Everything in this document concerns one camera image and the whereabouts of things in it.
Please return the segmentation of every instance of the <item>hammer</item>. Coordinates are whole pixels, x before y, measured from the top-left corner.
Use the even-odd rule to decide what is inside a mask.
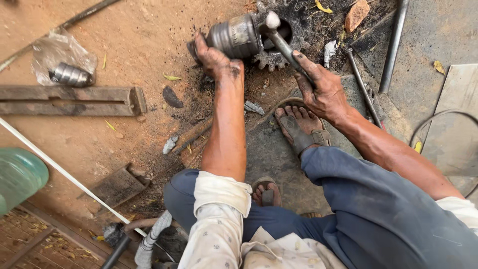
[[[309,80],[313,89],[317,89],[317,86],[312,79],[307,75],[306,72],[304,72],[299,63],[292,56],[293,50],[289,44],[287,44],[284,38],[277,32],[277,28],[279,28],[280,25],[281,19],[279,16],[275,12],[269,11],[265,22],[259,25],[259,32],[261,34],[265,34],[272,41],[274,46],[282,53],[285,59],[292,65],[292,67],[294,67],[297,72],[303,74]]]

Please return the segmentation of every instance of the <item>spur gear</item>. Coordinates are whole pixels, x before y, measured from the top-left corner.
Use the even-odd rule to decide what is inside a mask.
[[[257,2],[257,13],[254,16],[254,23],[257,26],[265,20],[269,11],[274,11],[281,19],[281,26],[277,30],[284,37],[289,46],[300,51],[303,48],[309,48],[310,44],[304,40],[305,36],[313,33],[313,24],[307,20],[309,13],[303,0],[269,0],[267,2]],[[259,62],[259,69],[269,66],[269,71],[285,68],[289,64],[282,54],[274,47],[272,42],[266,37],[259,35],[264,49],[252,57],[252,62]]]

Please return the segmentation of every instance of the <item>hand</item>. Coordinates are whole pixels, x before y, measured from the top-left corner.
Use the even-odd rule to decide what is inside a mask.
[[[320,64],[311,62],[305,55],[294,50],[295,60],[317,85],[313,90],[307,78],[301,73],[294,74],[304,103],[319,118],[333,122],[347,114],[350,106],[340,77],[325,69]]]
[[[204,37],[196,32],[196,54],[203,63],[204,72],[218,81],[222,78],[244,80],[244,64],[241,60],[229,60],[221,51],[208,47]]]

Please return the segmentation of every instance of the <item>white pipe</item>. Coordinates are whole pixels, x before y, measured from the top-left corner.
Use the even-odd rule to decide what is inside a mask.
[[[59,164],[57,164],[55,161],[53,161],[45,152],[41,151],[37,146],[35,146],[32,142],[30,142],[25,136],[20,134],[15,128],[13,128],[8,122],[6,122],[4,119],[0,118],[0,124],[3,125],[7,130],[10,131],[14,136],[16,136],[18,139],[20,139],[22,142],[25,143],[29,148],[31,148],[38,156],[40,156],[43,160],[45,160],[47,163],[49,163],[51,166],[53,166],[58,172],[62,173],[67,179],[69,179],[71,182],[73,182],[75,185],[77,185],[82,191],[84,191],[86,194],[91,196],[91,198],[95,199],[97,202],[99,202],[101,205],[106,207],[108,210],[110,210],[115,216],[117,216],[121,221],[124,223],[128,224],[130,221],[125,218],[123,215],[120,213],[116,212],[114,209],[112,209],[109,205],[107,205],[105,202],[103,202],[98,196],[96,196],[94,193],[92,193],[88,188],[86,188],[83,184],[81,184],[78,180],[76,180],[72,175],[70,175],[65,169],[63,169]],[[138,232],[140,235],[143,237],[146,237],[147,234],[141,230],[140,228],[134,229],[136,232]],[[164,252],[169,256],[171,260],[174,261],[173,257],[169,255],[169,253],[164,250]]]

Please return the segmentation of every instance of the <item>plastic bag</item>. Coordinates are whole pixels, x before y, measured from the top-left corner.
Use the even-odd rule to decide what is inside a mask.
[[[59,85],[50,80],[48,70],[55,69],[61,62],[87,71],[92,76],[91,84],[94,83],[96,56],[85,50],[65,29],[60,34],[50,32],[33,45],[32,71],[38,83],[43,86]]]

